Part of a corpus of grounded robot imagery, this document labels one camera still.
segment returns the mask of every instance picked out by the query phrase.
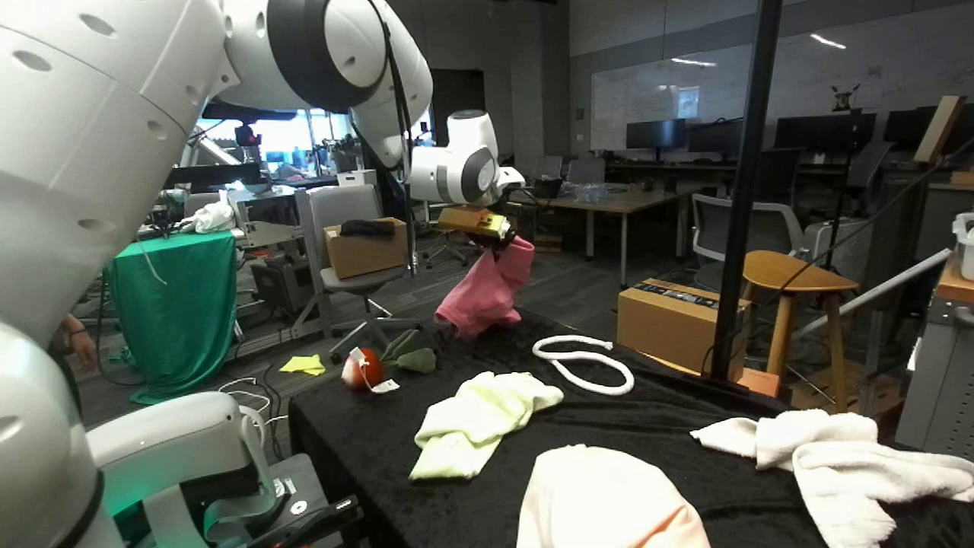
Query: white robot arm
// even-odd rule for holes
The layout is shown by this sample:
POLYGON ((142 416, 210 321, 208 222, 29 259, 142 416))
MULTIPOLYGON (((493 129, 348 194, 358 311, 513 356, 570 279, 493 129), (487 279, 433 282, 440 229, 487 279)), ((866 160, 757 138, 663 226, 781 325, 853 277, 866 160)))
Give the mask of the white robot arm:
POLYGON ((523 173, 498 164, 487 111, 461 108, 446 117, 446 146, 416 146, 409 169, 414 201, 493 203, 523 173))
POLYGON ((166 481, 256 463, 236 415, 202 444, 186 422, 145 433, 153 410, 85 433, 39 350, 136 233, 203 103, 348 105, 396 167, 433 77, 386 0, 33 0, 0 3, 0 82, 0 545, 116 545, 104 490, 142 458, 128 444, 225 448, 166 481))

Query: cardboard box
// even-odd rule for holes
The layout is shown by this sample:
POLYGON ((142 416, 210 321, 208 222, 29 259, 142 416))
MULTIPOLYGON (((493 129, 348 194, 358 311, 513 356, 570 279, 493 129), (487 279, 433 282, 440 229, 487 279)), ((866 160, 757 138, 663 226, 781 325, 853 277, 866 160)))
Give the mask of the cardboard box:
MULTIPOLYGON (((615 342, 660 365, 700 378, 710 372, 714 321, 714 292, 647 277, 619 292, 615 342)), ((739 302, 739 317, 734 325, 734 356, 742 356, 749 333, 749 302, 739 302)))
POLYGON ((399 265, 409 265, 409 229, 403 220, 386 215, 375 222, 388 222, 391 236, 348 236, 341 233, 341 226, 327 229, 327 255, 336 266, 336 277, 363 277, 370 271, 388 271, 399 265))
POLYGON ((974 185, 974 169, 949 169, 954 185, 974 185))

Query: white towel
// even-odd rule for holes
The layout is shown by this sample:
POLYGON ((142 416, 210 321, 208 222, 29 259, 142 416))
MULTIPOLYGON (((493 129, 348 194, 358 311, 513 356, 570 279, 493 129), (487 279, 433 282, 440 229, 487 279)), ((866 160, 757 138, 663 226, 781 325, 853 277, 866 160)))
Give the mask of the white towel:
POLYGON ((414 438, 423 453, 409 477, 475 477, 504 433, 521 429, 535 410, 559 398, 556 387, 523 372, 485 372, 467 380, 455 394, 426 408, 414 438))
POLYGON ((822 539, 840 548, 872 548, 888 539, 896 519, 878 502, 974 499, 974 463, 866 440, 802 444, 795 449, 795 477, 822 539))
POLYGON ((704 448, 754 457, 757 468, 790 468, 790 453, 810 440, 875 440, 878 429, 860 415, 826 415, 822 408, 778 416, 730 416, 690 433, 704 448))
POLYGON ((698 507, 674 481, 630 453, 556 448, 535 458, 518 519, 518 548, 707 548, 698 507))
POLYGON ((790 468, 822 539, 872 548, 896 519, 878 502, 923 495, 974 499, 974 463, 892 449, 860 415, 786 410, 769 420, 730 416, 690 433, 704 448, 754 457, 757 468, 790 468))

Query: computer monitor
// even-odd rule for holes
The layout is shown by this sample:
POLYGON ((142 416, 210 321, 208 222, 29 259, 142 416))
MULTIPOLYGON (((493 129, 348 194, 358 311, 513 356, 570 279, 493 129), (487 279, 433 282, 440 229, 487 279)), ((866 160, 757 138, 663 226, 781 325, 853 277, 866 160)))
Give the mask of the computer monitor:
POLYGON ((892 144, 892 149, 897 151, 917 151, 934 111, 937 105, 888 108, 882 141, 892 144))
POLYGON ((775 146, 802 149, 812 155, 856 155, 865 144, 871 144, 872 128, 872 111, 790 114, 778 117, 775 146))
POLYGON ((163 178, 163 185, 188 182, 192 191, 219 191, 225 182, 258 182, 261 167, 258 164, 208 164, 208 167, 174 167, 163 178))
MULTIPOLYGON (((882 141, 892 144, 897 151, 917 151, 926 128, 931 123, 937 105, 917 105, 917 108, 888 108, 882 141)), ((974 105, 963 105, 959 117, 954 122, 942 155, 959 151, 974 138, 974 105)))
POLYGON ((720 160, 730 160, 739 151, 739 129, 742 129, 739 117, 688 123, 688 151, 711 151, 711 155, 720 155, 720 160))
POLYGON ((235 105, 235 103, 225 103, 225 99, 213 96, 213 99, 203 105, 203 114, 202 114, 202 117, 248 117, 248 122, 281 117, 281 122, 288 122, 288 117, 295 117, 295 114, 297 114, 295 108, 252 108, 252 105, 235 105))
POLYGON ((632 122, 627 123, 627 149, 650 149, 660 160, 666 149, 684 146, 684 128, 684 117, 632 122))

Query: black tablecloth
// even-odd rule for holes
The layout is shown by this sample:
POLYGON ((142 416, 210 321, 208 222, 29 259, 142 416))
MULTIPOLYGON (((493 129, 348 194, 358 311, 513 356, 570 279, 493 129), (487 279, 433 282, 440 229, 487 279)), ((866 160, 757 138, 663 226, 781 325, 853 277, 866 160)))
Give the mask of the black tablecloth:
MULTIPOLYGON (((531 463, 542 449, 564 444, 619 448, 663 468, 698 506, 711 545, 822 545, 788 470, 754 470, 753 458, 704 449, 688 435, 725 416, 772 410, 666 380, 646 362, 632 362, 637 388, 630 394, 593 394, 530 356, 530 343, 546 333, 551 325, 523 321, 479 343, 438 342, 438 375, 399 375, 403 388, 388 394, 352 393, 341 380, 305 388, 288 408, 295 449, 313 457, 329 495, 358 495, 364 528, 380 548, 513 545, 531 463), (454 394, 479 372, 531 372, 556 384, 567 398, 535 415, 526 429, 504 435, 479 477, 411 484, 409 470, 419 457, 414 433, 426 408, 454 394)), ((604 368, 577 372, 615 380, 604 368)), ((892 507, 892 518, 897 531, 888 545, 974 539, 974 507, 966 506, 917 502, 892 507)))

